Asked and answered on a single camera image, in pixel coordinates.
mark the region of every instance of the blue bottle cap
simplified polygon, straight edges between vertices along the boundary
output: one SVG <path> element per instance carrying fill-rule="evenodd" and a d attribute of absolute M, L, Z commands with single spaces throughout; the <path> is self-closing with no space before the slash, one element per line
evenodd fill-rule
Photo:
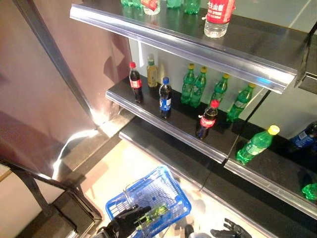
<path fill-rule="evenodd" d="M 168 84 L 169 83 L 169 78 L 168 77 L 164 77 L 163 78 L 163 84 Z"/>

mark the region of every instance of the red bottle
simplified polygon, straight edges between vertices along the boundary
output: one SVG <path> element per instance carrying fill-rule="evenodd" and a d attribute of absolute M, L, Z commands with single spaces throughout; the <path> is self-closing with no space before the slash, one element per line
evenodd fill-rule
<path fill-rule="evenodd" d="M 143 102 L 143 94 L 142 94 L 142 81 L 139 72 L 135 69 L 136 65 L 134 62 L 130 62 L 130 85 L 134 92 L 135 101 L 137 103 Z"/>
<path fill-rule="evenodd" d="M 204 139 L 209 132 L 210 127 L 212 127 L 217 119 L 219 101 L 212 100 L 210 103 L 210 107 L 206 108 L 205 113 L 201 116 L 200 121 L 196 126 L 196 136 L 201 140 Z"/>

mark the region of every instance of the cola bottle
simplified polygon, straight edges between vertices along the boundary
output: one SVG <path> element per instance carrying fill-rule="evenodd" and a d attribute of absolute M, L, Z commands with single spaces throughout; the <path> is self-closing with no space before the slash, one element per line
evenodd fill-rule
<path fill-rule="evenodd" d="M 212 100 L 210 107 L 206 108 L 205 113 L 201 116 L 200 121 L 196 126 L 196 136 L 201 140 L 206 138 L 208 135 L 209 129 L 215 124 L 219 107 L 218 100 Z"/>

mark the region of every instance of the red bottle cap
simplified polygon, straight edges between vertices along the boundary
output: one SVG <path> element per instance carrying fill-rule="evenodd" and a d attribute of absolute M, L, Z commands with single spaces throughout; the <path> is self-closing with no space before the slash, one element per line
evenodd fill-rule
<path fill-rule="evenodd" d="M 134 62 L 130 62 L 130 68 L 135 68 L 136 67 L 136 64 Z"/>
<path fill-rule="evenodd" d="M 212 107 L 212 108 L 217 108 L 217 107 L 219 107 L 219 101 L 218 100 L 212 100 L 211 102 L 210 102 L 210 106 Z"/>

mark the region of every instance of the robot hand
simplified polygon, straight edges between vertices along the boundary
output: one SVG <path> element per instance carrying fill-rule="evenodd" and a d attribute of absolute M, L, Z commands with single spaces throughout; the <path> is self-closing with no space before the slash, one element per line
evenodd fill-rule
<path fill-rule="evenodd" d="M 146 218 L 144 215 L 151 207 L 139 207 L 124 210 L 119 213 L 107 227 L 101 227 L 94 238 L 127 238 Z"/>

